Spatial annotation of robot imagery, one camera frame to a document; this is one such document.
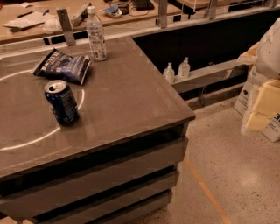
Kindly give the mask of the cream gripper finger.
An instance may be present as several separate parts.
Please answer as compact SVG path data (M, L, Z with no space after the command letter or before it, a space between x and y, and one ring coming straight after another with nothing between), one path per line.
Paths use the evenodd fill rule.
M271 119L272 117L269 115L251 113L245 127L252 131L263 131Z
M253 111L265 116L280 112L280 80L270 80L261 85Z

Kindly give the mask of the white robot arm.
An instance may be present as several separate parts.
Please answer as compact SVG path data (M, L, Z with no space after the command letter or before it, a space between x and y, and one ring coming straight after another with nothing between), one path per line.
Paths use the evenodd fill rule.
M280 112L280 17L259 41L256 71L268 80L251 94L253 105L245 127L263 131Z

